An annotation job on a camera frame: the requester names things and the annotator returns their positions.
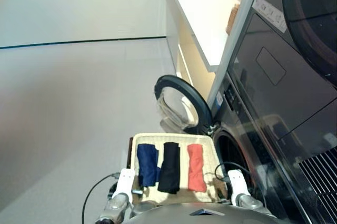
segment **laundry basket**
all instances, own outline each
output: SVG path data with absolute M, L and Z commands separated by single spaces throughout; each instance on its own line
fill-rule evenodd
M 173 134 L 173 133 L 141 133 L 134 136 L 131 149 L 130 168 L 135 170 L 133 189 L 139 189 L 138 175 L 139 163 L 137 158 L 137 146 L 139 144 L 153 144 L 158 149 L 158 167 L 163 162 L 164 143 L 176 142 L 180 147 L 180 190 L 177 194 L 169 194 L 157 190 L 158 182 L 153 187 L 146 187 L 143 196 L 133 196 L 133 202 L 151 200 L 158 205 L 183 203 L 183 202 L 220 202 L 218 191 L 227 196 L 226 184 L 218 180 L 214 175 L 214 169 L 219 164 L 212 138 L 204 135 Z M 206 192 L 194 192 L 188 190 L 189 180 L 189 153 L 187 146 L 198 143 L 203 146 L 203 175 L 206 183 Z M 223 176 L 222 170 L 217 170 L 219 177 Z

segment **kitchen counter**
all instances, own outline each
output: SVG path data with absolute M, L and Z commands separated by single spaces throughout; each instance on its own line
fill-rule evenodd
M 227 40 L 226 27 L 238 0 L 175 0 L 206 69 L 215 72 Z

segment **white wall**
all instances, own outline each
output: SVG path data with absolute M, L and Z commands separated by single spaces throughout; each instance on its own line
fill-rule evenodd
M 0 0 L 0 47 L 165 35 L 165 0 Z

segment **blue folded cloth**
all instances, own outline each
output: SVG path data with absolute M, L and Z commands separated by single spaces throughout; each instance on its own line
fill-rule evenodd
M 137 148 L 139 162 L 139 185 L 155 186 L 159 181 L 160 168 L 157 167 L 158 150 L 152 144 L 139 144 Z

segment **washing machine door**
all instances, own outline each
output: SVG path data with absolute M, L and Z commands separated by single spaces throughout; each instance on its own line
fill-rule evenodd
M 211 134 L 210 108 L 199 92 L 185 80 L 161 76 L 154 87 L 161 126 L 166 132 Z
M 282 0 L 289 32 L 301 55 L 337 87 L 337 0 Z

